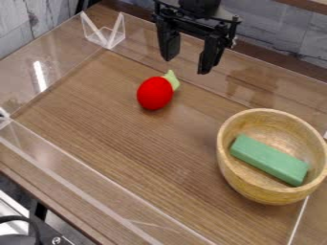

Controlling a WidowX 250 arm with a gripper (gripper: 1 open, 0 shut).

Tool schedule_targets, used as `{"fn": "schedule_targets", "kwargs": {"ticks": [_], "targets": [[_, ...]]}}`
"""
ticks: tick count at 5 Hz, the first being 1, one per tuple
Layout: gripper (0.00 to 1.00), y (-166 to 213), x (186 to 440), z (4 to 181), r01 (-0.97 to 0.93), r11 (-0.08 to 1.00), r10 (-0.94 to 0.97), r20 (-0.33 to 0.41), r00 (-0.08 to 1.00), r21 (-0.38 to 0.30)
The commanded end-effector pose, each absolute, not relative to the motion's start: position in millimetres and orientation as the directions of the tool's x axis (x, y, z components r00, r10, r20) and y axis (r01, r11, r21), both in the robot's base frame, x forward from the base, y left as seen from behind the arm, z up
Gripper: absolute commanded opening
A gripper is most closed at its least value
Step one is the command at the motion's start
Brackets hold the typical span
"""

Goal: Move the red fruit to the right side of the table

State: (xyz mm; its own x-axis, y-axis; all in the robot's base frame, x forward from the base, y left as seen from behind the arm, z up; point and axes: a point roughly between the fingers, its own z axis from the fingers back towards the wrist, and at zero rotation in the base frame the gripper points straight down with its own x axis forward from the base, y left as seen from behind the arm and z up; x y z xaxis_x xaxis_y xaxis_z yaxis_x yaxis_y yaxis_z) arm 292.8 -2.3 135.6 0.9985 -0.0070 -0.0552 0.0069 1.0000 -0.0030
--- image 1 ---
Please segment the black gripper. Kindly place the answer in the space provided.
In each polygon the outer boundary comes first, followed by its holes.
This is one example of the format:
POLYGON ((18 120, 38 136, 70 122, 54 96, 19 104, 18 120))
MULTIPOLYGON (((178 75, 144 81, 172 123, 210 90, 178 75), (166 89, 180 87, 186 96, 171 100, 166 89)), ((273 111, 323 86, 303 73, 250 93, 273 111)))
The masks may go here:
POLYGON ((238 14, 223 8, 222 0, 154 0, 158 39, 162 57, 174 59, 180 52, 180 33, 206 36, 199 56, 198 73, 206 75, 219 64, 226 36, 236 35, 242 23, 238 14))

